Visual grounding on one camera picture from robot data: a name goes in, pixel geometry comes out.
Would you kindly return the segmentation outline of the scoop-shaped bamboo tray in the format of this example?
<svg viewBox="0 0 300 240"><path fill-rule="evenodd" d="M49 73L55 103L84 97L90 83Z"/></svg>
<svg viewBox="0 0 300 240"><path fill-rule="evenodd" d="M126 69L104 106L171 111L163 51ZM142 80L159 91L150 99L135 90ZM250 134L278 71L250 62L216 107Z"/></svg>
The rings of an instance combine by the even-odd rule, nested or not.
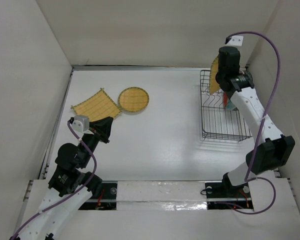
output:
<svg viewBox="0 0 300 240"><path fill-rule="evenodd" d="M217 56L210 67L210 74L209 74L209 94L212 95L216 93L220 89L220 85L216 80L216 76L219 69L219 57Z"/></svg>

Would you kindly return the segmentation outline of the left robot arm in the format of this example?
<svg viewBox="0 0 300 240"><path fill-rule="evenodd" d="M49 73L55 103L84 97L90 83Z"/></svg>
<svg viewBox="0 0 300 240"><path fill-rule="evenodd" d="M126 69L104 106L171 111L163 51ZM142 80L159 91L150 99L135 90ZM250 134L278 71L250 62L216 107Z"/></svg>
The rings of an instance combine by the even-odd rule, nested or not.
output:
<svg viewBox="0 0 300 240"><path fill-rule="evenodd" d="M98 143L109 143L113 117L90 121L78 115L67 121L67 127L78 144L65 143L57 152L56 169L37 213L11 236L12 240L55 240L77 210L90 198L97 198L103 180L95 173Z"/></svg>

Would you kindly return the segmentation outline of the red teal floral plate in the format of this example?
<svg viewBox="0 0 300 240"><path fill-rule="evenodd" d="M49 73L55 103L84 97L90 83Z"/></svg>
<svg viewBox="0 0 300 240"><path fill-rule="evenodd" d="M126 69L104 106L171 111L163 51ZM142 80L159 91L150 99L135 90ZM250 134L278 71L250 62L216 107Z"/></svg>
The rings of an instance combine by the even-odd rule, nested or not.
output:
<svg viewBox="0 0 300 240"><path fill-rule="evenodd" d="M223 106L225 110L229 111L237 111L237 107L231 102L227 94L224 92L223 93Z"/></svg>

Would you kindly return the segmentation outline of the blue white floral plate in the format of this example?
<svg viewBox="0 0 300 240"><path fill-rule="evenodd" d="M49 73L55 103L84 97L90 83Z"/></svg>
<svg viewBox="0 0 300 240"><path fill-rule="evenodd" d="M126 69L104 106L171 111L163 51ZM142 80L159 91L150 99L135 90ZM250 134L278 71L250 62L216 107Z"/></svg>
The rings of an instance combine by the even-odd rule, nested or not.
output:
<svg viewBox="0 0 300 240"><path fill-rule="evenodd" d="M248 77L250 81L253 81L253 76L248 70L245 70L243 73Z"/></svg>

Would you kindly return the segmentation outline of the round bamboo tray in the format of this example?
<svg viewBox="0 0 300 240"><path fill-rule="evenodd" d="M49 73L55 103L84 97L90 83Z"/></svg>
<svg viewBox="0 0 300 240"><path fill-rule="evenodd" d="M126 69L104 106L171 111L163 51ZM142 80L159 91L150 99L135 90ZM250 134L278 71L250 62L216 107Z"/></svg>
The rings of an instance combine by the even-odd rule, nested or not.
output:
<svg viewBox="0 0 300 240"><path fill-rule="evenodd" d="M124 112L138 113L149 104L149 94L140 87L128 87L118 96L118 105Z"/></svg>

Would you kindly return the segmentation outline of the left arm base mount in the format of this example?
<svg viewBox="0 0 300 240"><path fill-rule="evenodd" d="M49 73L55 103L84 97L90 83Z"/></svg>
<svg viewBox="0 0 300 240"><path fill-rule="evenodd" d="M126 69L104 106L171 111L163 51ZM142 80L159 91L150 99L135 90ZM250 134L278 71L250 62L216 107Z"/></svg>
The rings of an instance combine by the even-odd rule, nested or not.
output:
<svg viewBox="0 0 300 240"><path fill-rule="evenodd" d="M117 209L117 181L104 181L101 190L79 208L81 211L112 211Z"/></svg>

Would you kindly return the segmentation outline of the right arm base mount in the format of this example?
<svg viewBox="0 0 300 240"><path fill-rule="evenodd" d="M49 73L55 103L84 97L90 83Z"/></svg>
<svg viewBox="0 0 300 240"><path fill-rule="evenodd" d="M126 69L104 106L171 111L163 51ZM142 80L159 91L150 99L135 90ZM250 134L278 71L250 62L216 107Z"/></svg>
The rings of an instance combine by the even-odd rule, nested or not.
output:
<svg viewBox="0 0 300 240"><path fill-rule="evenodd" d="M200 194L206 196L209 210L254 208L248 183L232 186L227 173L221 181L205 182Z"/></svg>

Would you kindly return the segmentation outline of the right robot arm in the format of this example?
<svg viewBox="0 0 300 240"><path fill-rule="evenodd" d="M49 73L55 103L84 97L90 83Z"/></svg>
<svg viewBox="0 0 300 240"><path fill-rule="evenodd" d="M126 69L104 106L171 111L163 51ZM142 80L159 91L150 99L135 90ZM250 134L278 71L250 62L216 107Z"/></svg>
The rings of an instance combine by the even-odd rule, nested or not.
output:
<svg viewBox="0 0 300 240"><path fill-rule="evenodd" d="M284 135L265 112L252 77L240 73L240 57L236 47L221 47L215 80L244 118L255 146L241 165L223 175L221 191L227 197L263 172L284 166L295 146L294 138Z"/></svg>

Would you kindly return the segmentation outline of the square bamboo tray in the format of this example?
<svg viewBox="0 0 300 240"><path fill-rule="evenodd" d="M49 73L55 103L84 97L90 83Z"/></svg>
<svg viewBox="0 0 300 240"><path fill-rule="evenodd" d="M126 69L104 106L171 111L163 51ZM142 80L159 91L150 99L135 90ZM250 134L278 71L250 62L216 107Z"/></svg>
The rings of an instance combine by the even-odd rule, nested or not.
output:
<svg viewBox="0 0 300 240"><path fill-rule="evenodd" d="M75 115L88 117L90 122L98 121L106 117L115 119L122 112L103 88L90 98L77 105L72 105L70 108L74 111Z"/></svg>

